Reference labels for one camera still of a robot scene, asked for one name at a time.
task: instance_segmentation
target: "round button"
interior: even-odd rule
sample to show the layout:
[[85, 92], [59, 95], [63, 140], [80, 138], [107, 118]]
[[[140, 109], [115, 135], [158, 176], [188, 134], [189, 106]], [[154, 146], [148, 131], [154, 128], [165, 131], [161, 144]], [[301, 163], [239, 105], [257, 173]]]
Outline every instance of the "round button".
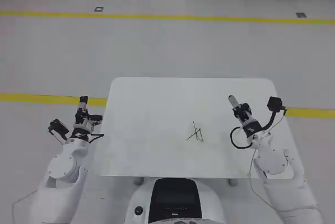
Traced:
[[143, 213], [143, 207], [141, 207], [141, 206], [137, 206], [137, 207], [134, 209], [134, 213], [135, 213], [137, 216], [140, 216], [140, 215]]

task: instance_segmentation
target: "black panel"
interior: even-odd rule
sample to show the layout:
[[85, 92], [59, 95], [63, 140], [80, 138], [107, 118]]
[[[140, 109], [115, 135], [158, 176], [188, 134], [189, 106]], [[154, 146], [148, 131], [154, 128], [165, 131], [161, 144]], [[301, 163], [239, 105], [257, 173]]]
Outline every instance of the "black panel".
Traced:
[[168, 218], [202, 218], [195, 181], [185, 178], [163, 178], [155, 182], [148, 223]]

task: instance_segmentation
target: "yellow floor line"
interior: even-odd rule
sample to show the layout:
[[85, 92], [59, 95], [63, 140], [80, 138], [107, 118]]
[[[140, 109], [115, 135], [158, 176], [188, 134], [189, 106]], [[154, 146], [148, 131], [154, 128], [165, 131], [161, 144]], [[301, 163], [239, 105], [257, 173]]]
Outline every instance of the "yellow floor line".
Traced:
[[70, 18], [113, 18], [129, 20], [189, 20], [209, 22], [266, 22], [281, 24], [335, 24], [335, 20], [308, 18], [247, 18], [229, 16], [193, 16], [193, 15], [148, 15], [148, 14], [102, 14], [70, 12], [0, 11], [0, 16], [38, 16]]
[[[38, 102], [42, 104], [78, 105], [79, 97], [0, 93], [0, 101]], [[107, 102], [106, 98], [89, 98], [88, 105], [105, 106], [106, 102]]]
[[[77, 105], [79, 103], [79, 97], [0, 93], [0, 101]], [[108, 100], [106, 98], [91, 97], [89, 98], [88, 105], [89, 106], [106, 106], [107, 102]], [[333, 118], [335, 119], [335, 110], [288, 108], [286, 116], [294, 116], [298, 118]]]

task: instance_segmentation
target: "black cable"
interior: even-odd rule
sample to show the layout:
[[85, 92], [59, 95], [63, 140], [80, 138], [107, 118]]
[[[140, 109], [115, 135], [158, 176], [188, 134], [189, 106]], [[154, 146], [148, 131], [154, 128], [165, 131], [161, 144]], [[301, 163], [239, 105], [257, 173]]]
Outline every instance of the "black cable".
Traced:
[[269, 119], [269, 122], [261, 129], [261, 130], [267, 130], [270, 128], [270, 126], [273, 124], [274, 118], [276, 117], [276, 112], [272, 112], [271, 118]]
[[90, 134], [91, 136], [97, 136], [96, 138], [93, 138], [92, 140], [89, 141], [89, 143], [92, 143], [94, 140], [101, 138], [104, 136], [104, 134]]
[[234, 131], [236, 131], [236, 130], [239, 129], [239, 128], [240, 128], [240, 127], [236, 127], [236, 128], [234, 128], [234, 129], [231, 131], [231, 133], [230, 133], [230, 140], [231, 140], [231, 143], [232, 143], [233, 146], [235, 146], [235, 147], [238, 148], [239, 150], [245, 150], [245, 149], [251, 147], [251, 146], [252, 146], [252, 143], [249, 144], [248, 146], [240, 147], [240, 146], [237, 146], [237, 145], [234, 143], [234, 140], [232, 140], [232, 134], [234, 133]]

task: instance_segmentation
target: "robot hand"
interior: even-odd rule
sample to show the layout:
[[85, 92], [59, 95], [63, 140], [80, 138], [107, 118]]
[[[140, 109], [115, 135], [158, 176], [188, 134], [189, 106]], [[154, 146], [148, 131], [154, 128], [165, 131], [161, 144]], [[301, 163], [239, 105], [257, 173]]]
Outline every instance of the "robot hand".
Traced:
[[[81, 97], [74, 130], [69, 139], [69, 130], [58, 120], [51, 122], [48, 132], [58, 132], [64, 140], [63, 151], [49, 163], [30, 209], [29, 224], [68, 224], [77, 210], [83, 185], [88, 173], [84, 159], [89, 144], [103, 134], [92, 134], [94, 126], [101, 123], [101, 115], [90, 115], [86, 109], [88, 97]], [[90, 140], [89, 136], [98, 136]]]
[[302, 168], [288, 150], [283, 152], [294, 171], [292, 179], [268, 179], [258, 160], [255, 158], [253, 161], [273, 209], [285, 224], [323, 224], [323, 216], [304, 178]]
[[[284, 224], [322, 224], [324, 218], [318, 208], [311, 189], [309, 188], [302, 168], [295, 159], [290, 156], [288, 150], [274, 150], [271, 148], [272, 128], [276, 113], [286, 108], [282, 106], [282, 100], [277, 97], [270, 97], [267, 104], [272, 116], [268, 124], [264, 127], [252, 117], [252, 110], [247, 103], [239, 104], [234, 96], [229, 96], [229, 101], [233, 106], [234, 115], [241, 122], [246, 133], [248, 146], [239, 147], [233, 142], [230, 133], [231, 143], [236, 148], [254, 148], [258, 151], [258, 157], [253, 159], [254, 167], [260, 179], [263, 180], [263, 187], [273, 208]], [[294, 176], [292, 179], [268, 179], [267, 174], [276, 175], [283, 173], [290, 164]]]

